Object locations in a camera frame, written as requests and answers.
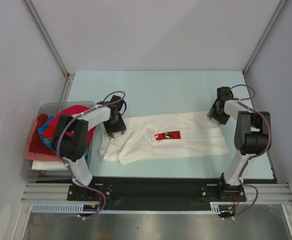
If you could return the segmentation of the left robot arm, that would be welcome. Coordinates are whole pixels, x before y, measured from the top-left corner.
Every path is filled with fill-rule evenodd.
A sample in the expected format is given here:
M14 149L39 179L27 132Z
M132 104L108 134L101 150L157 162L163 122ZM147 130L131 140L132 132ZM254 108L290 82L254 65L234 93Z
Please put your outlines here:
M88 142L88 132L99 124L103 124L108 137L116 133L124 134L126 125L120 113L127 104L123 91L115 91L94 107L82 110L76 114L63 114L59 117L56 130L51 140L51 148L69 170L73 183L80 186L79 195L86 200L96 194L96 187L91 183L93 176L85 160Z

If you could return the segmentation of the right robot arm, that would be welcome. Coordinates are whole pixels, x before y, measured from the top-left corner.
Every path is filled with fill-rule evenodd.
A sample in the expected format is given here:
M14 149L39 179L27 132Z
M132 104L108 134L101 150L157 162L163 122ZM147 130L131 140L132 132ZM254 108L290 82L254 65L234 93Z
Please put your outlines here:
M211 201L244 202L244 174L253 161L271 147L271 116L267 111L258 111L245 105L244 99L236 98L228 86L219 87L216 92L216 100L207 116L221 125L225 125L230 118L236 120L236 152L216 187L209 188L206 197Z

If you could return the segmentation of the white t-shirt with red print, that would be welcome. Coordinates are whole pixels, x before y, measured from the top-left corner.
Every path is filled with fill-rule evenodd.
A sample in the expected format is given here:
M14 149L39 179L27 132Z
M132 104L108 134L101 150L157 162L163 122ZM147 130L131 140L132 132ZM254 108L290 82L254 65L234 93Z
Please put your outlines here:
M184 112L124 118L114 137L102 128L99 155L122 165L140 160L220 156L229 153L219 124L207 113Z

